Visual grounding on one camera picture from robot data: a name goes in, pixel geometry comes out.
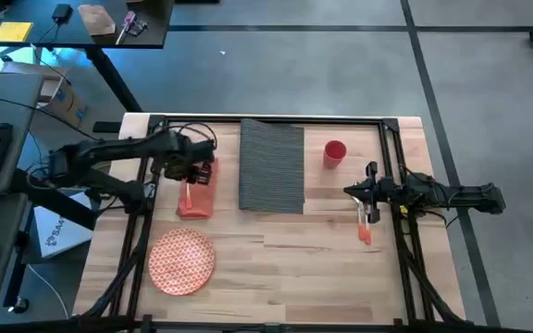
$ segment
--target gray towel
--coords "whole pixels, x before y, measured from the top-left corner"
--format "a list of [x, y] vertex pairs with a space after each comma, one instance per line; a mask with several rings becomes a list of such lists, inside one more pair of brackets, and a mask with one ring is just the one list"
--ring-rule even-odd
[[240, 208], [304, 213], [304, 129], [243, 119]]

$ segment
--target red plastic cup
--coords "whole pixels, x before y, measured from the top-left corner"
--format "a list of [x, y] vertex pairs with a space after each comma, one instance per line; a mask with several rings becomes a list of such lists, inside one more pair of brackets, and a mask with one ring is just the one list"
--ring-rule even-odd
[[324, 167], [335, 168], [347, 155], [347, 147], [340, 141], [331, 141], [324, 147]]

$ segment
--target orange plate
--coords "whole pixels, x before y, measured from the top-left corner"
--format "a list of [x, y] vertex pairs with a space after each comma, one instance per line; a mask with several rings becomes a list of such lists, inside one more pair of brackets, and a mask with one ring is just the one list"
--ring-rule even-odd
[[149, 274], [155, 286], [170, 295], [199, 290], [215, 266], [213, 242], [191, 228], [171, 230], [149, 254]]

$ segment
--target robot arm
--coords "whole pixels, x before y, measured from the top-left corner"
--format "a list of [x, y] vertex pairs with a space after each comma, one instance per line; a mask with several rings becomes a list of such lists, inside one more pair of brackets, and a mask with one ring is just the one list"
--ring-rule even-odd
[[164, 169], [167, 179], [208, 184], [210, 162], [215, 145], [211, 140], [191, 142], [190, 138], [170, 129], [162, 129], [146, 138], [107, 142], [80, 142], [66, 145], [51, 153], [45, 180], [55, 187], [84, 186], [89, 194], [116, 195], [125, 212], [135, 213], [145, 206], [145, 187], [139, 181], [122, 181], [92, 169], [103, 161], [130, 158], [153, 158], [151, 171]]
[[445, 186], [423, 173], [409, 173], [403, 185], [392, 178], [377, 180], [378, 164], [366, 167], [367, 179], [344, 188], [344, 192], [370, 206], [370, 223], [379, 221], [378, 202], [397, 203], [409, 210], [430, 208], [475, 208], [482, 213], [500, 214], [505, 209], [501, 191], [492, 183], [482, 186]]

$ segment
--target desk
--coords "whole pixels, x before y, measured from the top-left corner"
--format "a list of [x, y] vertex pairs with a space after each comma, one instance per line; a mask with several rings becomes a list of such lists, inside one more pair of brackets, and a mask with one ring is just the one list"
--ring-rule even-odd
[[[43, 86], [43, 77], [32, 74], [0, 74], [0, 98], [22, 105], [36, 105]], [[54, 202], [57, 208], [66, 207], [70, 212], [81, 211], [90, 214], [93, 220], [94, 212], [70, 200], [62, 193], [53, 190], [34, 190], [26, 184], [26, 174], [19, 169], [19, 159], [22, 147], [30, 128], [34, 109], [13, 105], [0, 101], [0, 122], [13, 125], [12, 142], [7, 150], [6, 161], [0, 171], [0, 289], [6, 274], [7, 263], [19, 234], [19, 225], [26, 220], [31, 209], [26, 209], [29, 200], [33, 204]], [[24, 273], [24, 266], [19, 265], [22, 251], [14, 264], [9, 279], [4, 306], [11, 305], [16, 300], [19, 285]]]
[[[56, 34], [50, 31], [42, 40], [43, 35], [54, 26], [51, 19], [57, 4], [69, 4], [73, 13], [68, 23], [62, 24]], [[81, 20], [77, 9], [79, 5], [102, 5], [117, 24], [114, 34], [105, 36], [90, 36]], [[105, 79], [108, 86], [125, 106], [128, 112], [142, 112], [141, 107], [131, 94], [129, 88], [120, 77], [103, 48], [142, 48], [161, 49], [167, 34], [174, 0], [153, 0], [141, 3], [126, 4], [121, 0], [19, 0], [6, 12], [3, 21], [33, 22], [34, 25], [26, 42], [0, 42], [0, 46], [35, 46], [54, 48], [71, 47], [85, 49], [85, 52], [98, 72]], [[121, 31], [122, 22], [127, 11], [132, 10], [148, 22], [148, 29], [141, 35], [134, 37], [127, 34], [121, 45], [116, 45]]]
[[[144, 136], [148, 118], [146, 114], [126, 114], [119, 137]], [[406, 164], [432, 174], [420, 118], [399, 117], [398, 123]], [[219, 139], [215, 214], [208, 221], [180, 221], [175, 214], [180, 185], [160, 179], [147, 254], [170, 229], [197, 228], [215, 242], [214, 275], [193, 295], [176, 297], [158, 290], [146, 267], [138, 318], [153, 315], [154, 321], [167, 322], [366, 325], [391, 325], [394, 318], [405, 318], [389, 209], [380, 205], [381, 221], [372, 226], [373, 245], [364, 245], [356, 235], [355, 203], [341, 189], [364, 177], [366, 163], [382, 160], [377, 128], [304, 125], [304, 214], [281, 215], [238, 209], [240, 126], [208, 124]], [[322, 168], [323, 147], [332, 139], [348, 147], [348, 157], [334, 171]], [[397, 175], [396, 159], [390, 159]], [[139, 160], [113, 162], [110, 173], [123, 180], [135, 179], [138, 167]], [[379, 168], [380, 176], [385, 175], [382, 164]], [[117, 240], [123, 239], [126, 224], [127, 217], [119, 211], [107, 212], [98, 220], [75, 314], [88, 310], [115, 275], [121, 250]], [[435, 216], [421, 218], [419, 233], [431, 282], [454, 312], [464, 317], [443, 222]], [[121, 314], [127, 308], [131, 282], [128, 279], [125, 284]], [[414, 294], [417, 315], [422, 316], [418, 289]]]

